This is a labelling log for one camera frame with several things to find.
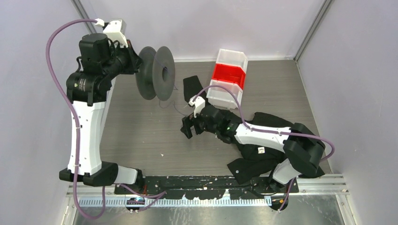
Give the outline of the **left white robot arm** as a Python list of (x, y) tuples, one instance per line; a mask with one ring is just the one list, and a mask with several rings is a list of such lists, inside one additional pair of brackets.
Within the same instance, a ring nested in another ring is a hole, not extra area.
[(136, 73), (143, 61), (128, 39), (110, 34), (85, 35), (79, 49), (78, 68), (66, 80), (67, 102), (73, 108), (72, 124), (76, 127), (73, 149), (59, 178), (92, 187), (122, 183), (131, 193), (139, 194), (144, 188), (141, 170), (102, 161), (100, 142), (112, 81), (120, 74)]

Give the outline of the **dark grey cable spool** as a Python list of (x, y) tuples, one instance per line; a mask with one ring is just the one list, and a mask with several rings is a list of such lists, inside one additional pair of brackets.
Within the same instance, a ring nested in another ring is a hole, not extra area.
[(139, 55), (143, 63), (136, 73), (136, 84), (140, 95), (146, 100), (157, 97), (167, 101), (173, 92), (176, 68), (171, 50), (162, 46), (157, 51), (144, 47)]

